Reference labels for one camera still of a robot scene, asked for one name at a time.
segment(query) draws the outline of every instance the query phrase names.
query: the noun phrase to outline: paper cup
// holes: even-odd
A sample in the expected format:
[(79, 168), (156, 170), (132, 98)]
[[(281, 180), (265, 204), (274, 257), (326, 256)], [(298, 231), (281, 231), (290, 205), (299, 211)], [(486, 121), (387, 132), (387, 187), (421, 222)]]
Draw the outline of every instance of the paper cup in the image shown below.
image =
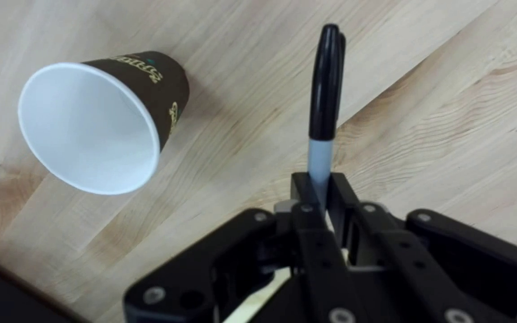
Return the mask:
[(149, 182), (186, 100), (185, 71), (140, 53), (37, 71), (18, 118), (28, 150), (53, 177), (115, 196)]

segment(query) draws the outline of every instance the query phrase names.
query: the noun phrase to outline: cup rim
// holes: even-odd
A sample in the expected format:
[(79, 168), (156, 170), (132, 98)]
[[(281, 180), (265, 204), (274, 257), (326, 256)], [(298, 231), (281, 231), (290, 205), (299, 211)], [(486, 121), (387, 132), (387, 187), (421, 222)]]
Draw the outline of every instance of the cup rim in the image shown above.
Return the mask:
[[(145, 180), (141, 182), (136, 182), (134, 186), (127, 186), (127, 187), (116, 187), (113, 191), (98, 191), (98, 189), (93, 189), (93, 187), (84, 187), (82, 184), (77, 184), (77, 182), (71, 182), (70, 179), (64, 179), (61, 173), (57, 173), (55, 170), (52, 170), (45, 159), (39, 157), (37, 150), (34, 150), (34, 144), (30, 143), (27, 132), (25, 132), (25, 125), (23, 125), (23, 101), (25, 101), (25, 94), (28, 92), (28, 87), (37, 80), (37, 76), (41, 74), (46, 74), (50, 71), (61, 71), (61, 69), (68, 69), (68, 71), (80, 71), (84, 74), (91, 74), (91, 76), (98, 76), (100, 80), (107, 82), (111, 87), (115, 87), (118, 92), (123, 94), (123, 98), (136, 109), (136, 112), (141, 116), (145, 126), (147, 126), (147, 132), (149, 132), (149, 137), (152, 141), (152, 148), (150, 148), (150, 161), (149, 161), (149, 170), (147, 170), (147, 177)], [(37, 73), (34, 73), (27, 83), (23, 85), (21, 89), (21, 94), (19, 94), (19, 105), (18, 105), (18, 123), (19, 123), (19, 132), (27, 143), (27, 148), (30, 150), (30, 153), (39, 161), (39, 164), (45, 166), (45, 170), (48, 173), (52, 173), (55, 179), (59, 179), (61, 182), (82, 191), (82, 193), (89, 193), (89, 195), (98, 195), (98, 196), (120, 196), (120, 195), (127, 195), (127, 193), (132, 193), (140, 187), (143, 187), (154, 175), (156, 168), (158, 168), (158, 162), (159, 162), (159, 139), (158, 139), (158, 132), (156, 132), (156, 126), (154, 126), (154, 121), (149, 114), (149, 110), (145, 109), (145, 105), (136, 98), (136, 94), (132, 91), (129, 91), (122, 82), (118, 82), (116, 78), (113, 78), (111, 74), (100, 71), (100, 69), (95, 69), (95, 67), (89, 67), (89, 65), (84, 65), (84, 64), (53, 64), (53, 65), (46, 65), (43, 69), (39, 69)]]

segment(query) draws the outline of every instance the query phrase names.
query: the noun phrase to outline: table surface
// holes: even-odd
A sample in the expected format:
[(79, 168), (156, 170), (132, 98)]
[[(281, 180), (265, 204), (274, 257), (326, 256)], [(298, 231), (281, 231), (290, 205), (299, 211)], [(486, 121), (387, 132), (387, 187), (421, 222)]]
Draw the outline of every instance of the table surface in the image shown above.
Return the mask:
[[(305, 171), (314, 49), (348, 40), (335, 171), (404, 218), (427, 207), (517, 245), (517, 0), (0, 3), (0, 266), (89, 322), (140, 277)], [(154, 179), (77, 193), (27, 150), (37, 69), (161, 51), (192, 85)]]

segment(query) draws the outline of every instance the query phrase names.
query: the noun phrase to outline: marker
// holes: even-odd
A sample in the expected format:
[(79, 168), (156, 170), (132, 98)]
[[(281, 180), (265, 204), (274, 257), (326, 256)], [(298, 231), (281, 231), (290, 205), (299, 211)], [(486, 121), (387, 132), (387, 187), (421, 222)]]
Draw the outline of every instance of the marker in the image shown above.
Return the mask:
[(346, 40), (335, 26), (325, 26), (319, 37), (310, 98), (308, 177), (321, 211), (332, 170), (334, 134), (341, 105)]

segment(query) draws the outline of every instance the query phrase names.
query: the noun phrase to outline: black mount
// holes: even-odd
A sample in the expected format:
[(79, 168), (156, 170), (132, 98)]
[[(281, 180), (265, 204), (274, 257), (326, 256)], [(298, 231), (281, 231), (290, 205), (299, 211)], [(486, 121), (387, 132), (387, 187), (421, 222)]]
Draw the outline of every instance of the black mount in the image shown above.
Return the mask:
[(292, 202), (244, 211), (134, 284), (127, 322), (222, 322), (281, 268), (256, 323), (513, 323), (517, 247), (432, 211), (405, 222), (328, 184), (328, 229), (308, 175)]

